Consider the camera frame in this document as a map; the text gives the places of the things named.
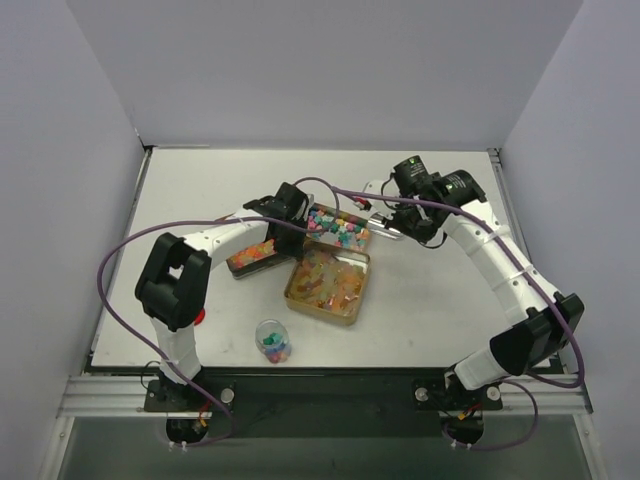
gray wall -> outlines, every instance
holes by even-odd
[[[35,478],[142,149],[62,0],[0,8],[0,478]]]
[[[539,268],[585,300],[578,330],[611,478],[638,478],[640,3],[586,0],[503,158]]]
[[[580,0],[68,0],[146,144],[503,145]]]

